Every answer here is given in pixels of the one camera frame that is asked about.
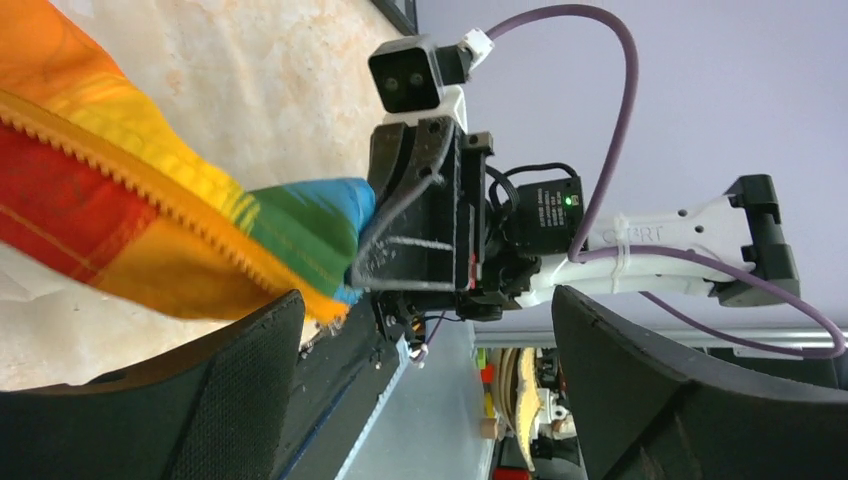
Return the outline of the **rainbow striped zip jacket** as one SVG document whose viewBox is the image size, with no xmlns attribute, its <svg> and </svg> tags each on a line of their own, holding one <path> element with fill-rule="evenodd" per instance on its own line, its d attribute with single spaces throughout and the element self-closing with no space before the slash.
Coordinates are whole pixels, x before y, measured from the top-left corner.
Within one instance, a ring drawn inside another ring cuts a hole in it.
<svg viewBox="0 0 848 480">
<path fill-rule="evenodd" d="M 1 5 L 1 241 L 73 281 L 184 319 L 298 291 L 343 320 L 375 195 L 358 178 L 247 191 L 170 128 L 47 1 Z"/>
</svg>

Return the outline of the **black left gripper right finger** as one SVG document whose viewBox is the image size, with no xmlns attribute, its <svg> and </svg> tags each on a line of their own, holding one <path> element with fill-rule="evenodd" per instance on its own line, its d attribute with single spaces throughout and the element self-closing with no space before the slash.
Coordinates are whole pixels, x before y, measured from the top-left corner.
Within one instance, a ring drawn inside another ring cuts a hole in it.
<svg viewBox="0 0 848 480">
<path fill-rule="evenodd" d="M 847 394 L 749 370 L 570 288 L 551 303 L 591 479 L 843 479 Z"/>
</svg>

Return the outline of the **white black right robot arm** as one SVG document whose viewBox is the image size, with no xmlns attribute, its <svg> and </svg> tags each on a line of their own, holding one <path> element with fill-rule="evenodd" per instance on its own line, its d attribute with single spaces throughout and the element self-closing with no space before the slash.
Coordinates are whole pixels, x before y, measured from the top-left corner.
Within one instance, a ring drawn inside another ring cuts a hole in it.
<svg viewBox="0 0 848 480">
<path fill-rule="evenodd" d="M 576 258 L 585 213 L 569 166 L 516 186 L 490 166 L 493 140 L 449 117 L 377 127 L 368 181 L 378 209 L 363 233 L 351 283 L 383 293 L 402 318 L 447 310 L 496 321 L 584 294 L 671 292 L 725 307 L 776 305 L 800 292 L 771 178 L 746 175 L 717 198 L 678 211 L 596 220 Z"/>
</svg>

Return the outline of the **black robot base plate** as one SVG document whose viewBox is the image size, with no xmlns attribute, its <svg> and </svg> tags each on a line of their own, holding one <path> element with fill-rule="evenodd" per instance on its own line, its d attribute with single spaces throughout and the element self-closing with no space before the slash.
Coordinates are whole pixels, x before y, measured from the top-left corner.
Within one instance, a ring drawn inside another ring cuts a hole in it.
<svg viewBox="0 0 848 480">
<path fill-rule="evenodd" d="M 373 296 L 297 361 L 272 479 L 335 479 L 405 369 L 401 326 Z"/>
</svg>

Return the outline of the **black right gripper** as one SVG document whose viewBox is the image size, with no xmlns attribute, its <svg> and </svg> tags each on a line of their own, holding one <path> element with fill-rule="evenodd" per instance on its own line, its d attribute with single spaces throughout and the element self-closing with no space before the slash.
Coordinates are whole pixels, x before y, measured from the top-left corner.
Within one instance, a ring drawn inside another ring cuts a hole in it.
<svg viewBox="0 0 848 480">
<path fill-rule="evenodd" d="M 584 217 L 580 176 L 548 162 L 505 172 L 489 165 L 493 147 L 481 134 L 465 150 L 480 159 L 471 185 L 482 219 L 472 254 L 476 277 L 458 295 L 460 320 L 490 322 L 520 308 L 542 260 L 565 256 Z M 378 125 L 370 139 L 367 181 L 377 208 L 361 234 L 350 285 L 365 290 L 452 292 L 456 289 L 455 212 L 458 183 L 450 117 Z"/>
</svg>

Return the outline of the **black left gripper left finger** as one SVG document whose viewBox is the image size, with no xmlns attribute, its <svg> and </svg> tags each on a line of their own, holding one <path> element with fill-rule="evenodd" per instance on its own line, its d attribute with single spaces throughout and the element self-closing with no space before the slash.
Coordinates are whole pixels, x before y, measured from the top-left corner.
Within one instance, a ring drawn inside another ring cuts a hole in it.
<svg viewBox="0 0 848 480">
<path fill-rule="evenodd" d="M 5 479 L 270 479 L 298 357 L 296 293 L 79 385 L 1 396 Z"/>
</svg>

